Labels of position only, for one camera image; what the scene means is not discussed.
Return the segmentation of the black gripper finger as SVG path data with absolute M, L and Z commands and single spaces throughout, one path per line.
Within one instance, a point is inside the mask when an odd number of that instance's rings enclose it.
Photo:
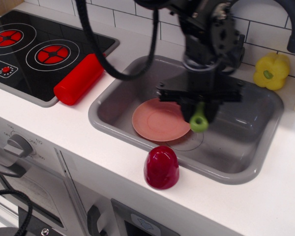
M 219 101 L 211 101 L 209 103 L 205 103 L 204 113 L 209 123 L 212 123 L 214 121 L 216 114 L 219 110 L 219 106 Z
M 189 123 L 195 113 L 198 102 L 190 99 L 181 99 L 178 104 L 180 105 L 184 120 Z

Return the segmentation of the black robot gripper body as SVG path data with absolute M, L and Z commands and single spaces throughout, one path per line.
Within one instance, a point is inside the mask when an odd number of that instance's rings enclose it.
M 189 99 L 191 104 L 242 100 L 242 85 L 237 79 L 220 73 L 220 60 L 202 65 L 185 59 L 182 64 L 184 71 L 157 86 L 160 100 L 181 102 Z

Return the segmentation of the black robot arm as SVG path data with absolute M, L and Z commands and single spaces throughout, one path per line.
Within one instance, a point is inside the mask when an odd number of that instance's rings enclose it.
M 212 122 L 223 102 L 241 100 L 242 83 L 224 69 L 239 68 L 244 35 L 235 29 L 230 0 L 138 0 L 147 9 L 167 8 L 176 14 L 185 37 L 181 74 L 158 86 L 161 101 L 180 105 L 186 122 L 201 106 Z

